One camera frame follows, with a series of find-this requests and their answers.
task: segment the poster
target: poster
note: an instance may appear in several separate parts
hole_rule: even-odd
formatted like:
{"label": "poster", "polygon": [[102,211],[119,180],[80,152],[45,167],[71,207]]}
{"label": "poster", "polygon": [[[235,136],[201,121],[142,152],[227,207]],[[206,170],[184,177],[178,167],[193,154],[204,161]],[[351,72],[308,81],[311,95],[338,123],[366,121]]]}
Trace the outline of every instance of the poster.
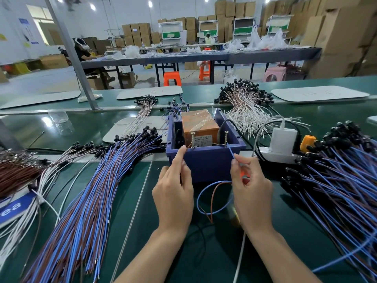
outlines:
{"label": "poster", "polygon": [[34,37],[29,21],[27,19],[21,19],[21,18],[19,20],[22,25],[22,33],[25,37],[26,42],[30,42],[32,44],[38,44],[39,42],[37,42]]}

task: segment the black shirt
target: black shirt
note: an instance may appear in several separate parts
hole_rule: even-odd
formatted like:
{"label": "black shirt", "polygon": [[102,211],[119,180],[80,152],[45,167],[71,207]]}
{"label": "black shirt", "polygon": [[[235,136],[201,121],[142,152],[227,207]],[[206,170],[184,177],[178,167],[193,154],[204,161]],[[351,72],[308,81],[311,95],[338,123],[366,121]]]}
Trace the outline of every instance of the black shirt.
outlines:
{"label": "black shirt", "polygon": [[78,56],[78,59],[80,61],[85,61],[82,56],[91,56],[91,54],[85,50],[85,51],[82,51],[81,49],[79,49],[78,47],[75,46],[75,50],[76,50],[76,53],[77,53],[77,56]]}

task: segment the blue plastic box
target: blue plastic box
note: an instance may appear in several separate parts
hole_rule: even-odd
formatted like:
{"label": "blue plastic box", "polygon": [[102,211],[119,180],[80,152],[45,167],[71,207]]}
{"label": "blue plastic box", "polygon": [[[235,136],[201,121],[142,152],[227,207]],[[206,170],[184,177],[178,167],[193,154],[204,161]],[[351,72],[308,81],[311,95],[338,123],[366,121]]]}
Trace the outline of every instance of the blue plastic box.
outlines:
{"label": "blue plastic box", "polygon": [[[220,108],[216,110],[214,120],[221,126],[226,120],[225,114]],[[166,145],[166,155],[169,158],[170,164],[178,152],[176,148],[176,131],[182,129],[182,121],[176,121],[173,114],[169,115],[169,128]],[[246,149],[246,144],[238,135],[236,129],[226,122],[221,129],[221,135],[224,131],[228,133],[227,146],[210,146],[189,148],[184,156],[187,166],[191,170],[192,182],[215,182],[215,181],[230,181],[230,167],[233,159],[229,148],[233,153],[239,154],[239,151]]]}

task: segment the worker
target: worker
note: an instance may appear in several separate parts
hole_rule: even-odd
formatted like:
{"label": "worker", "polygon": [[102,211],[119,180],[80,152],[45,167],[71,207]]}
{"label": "worker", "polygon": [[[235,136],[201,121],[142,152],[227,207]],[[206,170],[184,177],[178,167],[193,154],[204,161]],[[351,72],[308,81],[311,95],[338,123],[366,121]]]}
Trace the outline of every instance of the worker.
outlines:
{"label": "worker", "polygon": [[[97,55],[97,56],[91,55],[88,51],[90,48],[83,39],[74,38],[73,40],[75,42],[75,50],[76,50],[78,59],[80,61],[93,60],[95,58],[102,57],[102,55]],[[106,69],[103,66],[100,67],[100,68],[84,69],[84,72],[85,72],[85,75],[97,73],[97,74],[104,76],[106,81],[107,81],[107,86],[109,88],[113,89],[113,87],[109,86],[109,82],[114,81],[115,77],[109,76],[108,72],[106,71]]]}
{"label": "worker", "polygon": [[[163,283],[188,231],[194,189],[191,171],[183,160],[182,146],[170,167],[161,169],[152,190],[159,225],[143,249],[114,283]],[[257,250],[274,283],[320,283],[320,280],[274,230],[271,220],[272,183],[262,172],[257,158],[234,154],[232,176],[234,205],[241,226]],[[241,170],[250,179],[241,178]]]}
{"label": "worker", "polygon": [[205,36],[205,44],[211,44],[211,34],[208,32]]}

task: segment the pink stool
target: pink stool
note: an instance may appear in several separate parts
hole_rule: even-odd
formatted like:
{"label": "pink stool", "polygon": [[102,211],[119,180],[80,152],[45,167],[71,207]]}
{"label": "pink stool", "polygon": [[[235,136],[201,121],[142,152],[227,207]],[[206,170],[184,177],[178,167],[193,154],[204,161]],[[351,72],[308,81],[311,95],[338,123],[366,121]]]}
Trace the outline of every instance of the pink stool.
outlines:
{"label": "pink stool", "polygon": [[284,81],[286,75],[286,67],[276,66],[269,67],[264,74],[263,81],[271,81],[272,77],[276,77],[276,81]]}

